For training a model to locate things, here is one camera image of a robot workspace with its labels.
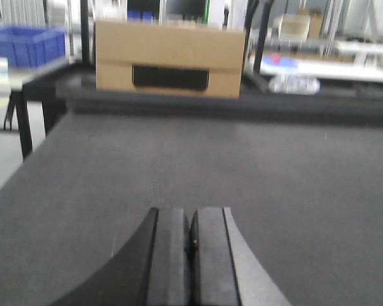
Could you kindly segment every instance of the gray floor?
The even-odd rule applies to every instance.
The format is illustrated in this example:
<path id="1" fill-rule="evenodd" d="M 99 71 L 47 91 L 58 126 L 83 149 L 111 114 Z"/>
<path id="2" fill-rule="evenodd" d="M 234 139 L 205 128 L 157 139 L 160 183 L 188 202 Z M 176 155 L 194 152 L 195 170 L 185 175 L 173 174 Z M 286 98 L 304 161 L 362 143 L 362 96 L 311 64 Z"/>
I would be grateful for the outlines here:
<path id="1" fill-rule="evenodd" d="M 3 126 L 7 108 L 7 97 L 0 96 L 0 128 Z M 39 103 L 28 103 L 33 148 L 36 149 L 45 137 L 43 115 Z M 14 114 L 13 128 L 17 127 Z M 22 164 L 20 138 L 18 133 L 0 133 L 0 187 L 11 177 Z"/>

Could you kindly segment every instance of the pink object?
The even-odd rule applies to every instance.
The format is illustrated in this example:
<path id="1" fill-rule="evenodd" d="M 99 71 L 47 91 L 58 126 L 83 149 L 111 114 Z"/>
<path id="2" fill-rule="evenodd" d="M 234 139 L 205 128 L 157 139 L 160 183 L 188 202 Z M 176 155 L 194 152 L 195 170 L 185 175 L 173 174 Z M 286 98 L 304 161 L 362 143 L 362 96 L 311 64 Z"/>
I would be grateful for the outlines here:
<path id="1" fill-rule="evenodd" d="M 272 64 L 279 64 L 280 62 L 281 62 L 281 55 L 280 54 L 271 55 L 271 63 Z"/>

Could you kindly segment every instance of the white table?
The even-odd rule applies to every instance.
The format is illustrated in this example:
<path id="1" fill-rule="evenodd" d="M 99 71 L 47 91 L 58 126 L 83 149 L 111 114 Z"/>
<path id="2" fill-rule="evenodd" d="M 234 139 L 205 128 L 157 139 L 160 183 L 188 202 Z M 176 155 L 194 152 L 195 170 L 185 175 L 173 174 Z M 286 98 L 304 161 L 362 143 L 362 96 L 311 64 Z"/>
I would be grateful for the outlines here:
<path id="1" fill-rule="evenodd" d="M 361 82 L 380 82 L 383 83 L 383 68 L 356 66 L 348 62 L 327 62 L 296 60 L 298 67 L 295 73 L 308 75 L 317 78 L 328 78 L 333 80 L 351 80 Z M 292 68 L 286 69 L 272 66 L 266 62 L 261 62 L 261 73 L 264 75 L 277 75 L 280 73 L 291 73 Z"/>
<path id="2" fill-rule="evenodd" d="M 355 55 L 355 65 L 364 66 L 366 58 L 374 56 L 375 64 L 377 57 L 383 58 L 383 44 L 360 43 L 358 41 L 335 41 L 334 48 L 345 55 Z"/>

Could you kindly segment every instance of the cardboard box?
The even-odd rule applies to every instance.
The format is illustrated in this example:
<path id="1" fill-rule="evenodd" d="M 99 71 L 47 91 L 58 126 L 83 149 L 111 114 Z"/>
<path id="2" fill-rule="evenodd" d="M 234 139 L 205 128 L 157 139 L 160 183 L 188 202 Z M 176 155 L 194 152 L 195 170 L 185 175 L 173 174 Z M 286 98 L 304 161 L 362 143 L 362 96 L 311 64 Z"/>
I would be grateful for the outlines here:
<path id="1" fill-rule="evenodd" d="M 324 16 L 321 11 L 308 11 L 304 8 L 298 9 L 298 15 L 309 15 L 311 17 L 311 22 L 309 26 L 309 35 L 310 38 L 319 38 L 320 31 L 322 30 L 322 23 L 324 21 Z"/>
<path id="2" fill-rule="evenodd" d="M 244 41 L 244 32 L 208 27 L 99 21 L 96 86 L 112 91 L 235 98 Z"/>

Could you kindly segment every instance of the clear plastic bag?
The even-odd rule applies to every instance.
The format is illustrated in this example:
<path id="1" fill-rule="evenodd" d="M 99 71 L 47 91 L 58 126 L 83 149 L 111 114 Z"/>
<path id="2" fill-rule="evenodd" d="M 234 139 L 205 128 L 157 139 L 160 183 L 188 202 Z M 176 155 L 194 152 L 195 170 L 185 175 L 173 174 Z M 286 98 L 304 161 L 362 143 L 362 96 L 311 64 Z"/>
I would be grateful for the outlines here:
<path id="1" fill-rule="evenodd" d="M 269 81 L 269 90 L 282 94 L 316 94 L 320 90 L 320 82 L 314 76 L 277 75 Z"/>

